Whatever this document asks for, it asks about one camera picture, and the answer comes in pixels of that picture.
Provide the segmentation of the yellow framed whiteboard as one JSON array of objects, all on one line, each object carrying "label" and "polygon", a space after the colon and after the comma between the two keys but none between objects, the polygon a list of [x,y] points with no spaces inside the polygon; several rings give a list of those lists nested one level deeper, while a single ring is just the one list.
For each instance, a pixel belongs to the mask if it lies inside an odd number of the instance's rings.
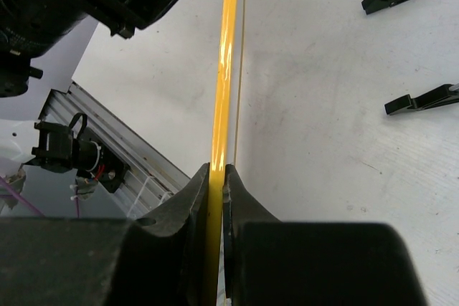
[{"label": "yellow framed whiteboard", "polygon": [[212,126],[212,149],[209,165],[209,193],[207,199],[201,305],[217,304],[223,188],[230,127],[237,6],[238,0],[223,0]]}]

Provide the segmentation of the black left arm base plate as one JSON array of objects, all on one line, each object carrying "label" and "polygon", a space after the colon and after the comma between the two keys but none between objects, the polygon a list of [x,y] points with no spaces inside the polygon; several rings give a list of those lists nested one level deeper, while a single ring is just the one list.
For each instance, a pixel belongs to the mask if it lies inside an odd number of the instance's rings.
[{"label": "black left arm base plate", "polygon": [[121,159],[88,126],[88,116],[76,113],[68,125],[39,121],[39,141],[32,148],[29,165],[53,173],[76,170],[78,196],[88,196],[90,189],[101,185],[115,193],[123,183],[128,164]]}]

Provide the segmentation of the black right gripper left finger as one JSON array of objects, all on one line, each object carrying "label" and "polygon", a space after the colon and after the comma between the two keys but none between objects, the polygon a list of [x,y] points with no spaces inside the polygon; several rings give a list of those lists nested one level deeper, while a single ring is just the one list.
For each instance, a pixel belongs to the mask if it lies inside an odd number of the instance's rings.
[{"label": "black right gripper left finger", "polygon": [[199,305],[209,165],[138,220],[1,220],[3,305]]}]

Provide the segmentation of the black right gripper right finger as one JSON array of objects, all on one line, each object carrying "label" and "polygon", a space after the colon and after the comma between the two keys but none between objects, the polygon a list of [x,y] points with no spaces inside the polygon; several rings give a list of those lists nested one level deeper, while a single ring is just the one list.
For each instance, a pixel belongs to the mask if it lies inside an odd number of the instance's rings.
[{"label": "black right gripper right finger", "polygon": [[389,225],[273,216],[226,167],[224,275],[233,305],[426,305],[401,236]]}]

